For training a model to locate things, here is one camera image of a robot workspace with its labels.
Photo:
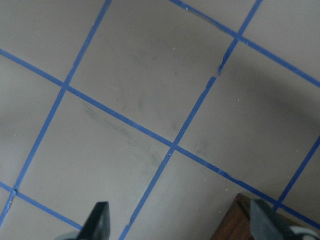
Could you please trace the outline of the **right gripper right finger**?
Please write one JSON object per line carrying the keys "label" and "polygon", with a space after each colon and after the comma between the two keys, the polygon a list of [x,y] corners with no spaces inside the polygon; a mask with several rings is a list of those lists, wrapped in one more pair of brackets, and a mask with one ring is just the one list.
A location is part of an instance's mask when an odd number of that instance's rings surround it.
{"label": "right gripper right finger", "polygon": [[250,201],[250,233],[255,240],[318,240],[313,230],[286,223],[262,199]]}

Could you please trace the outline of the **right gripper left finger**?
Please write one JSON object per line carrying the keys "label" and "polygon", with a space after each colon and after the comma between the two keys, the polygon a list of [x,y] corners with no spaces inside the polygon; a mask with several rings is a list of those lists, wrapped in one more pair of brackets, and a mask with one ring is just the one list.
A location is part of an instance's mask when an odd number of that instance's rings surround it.
{"label": "right gripper left finger", "polygon": [[65,234],[58,240],[109,240],[111,235],[110,207],[108,201],[97,202],[83,227],[75,236]]}

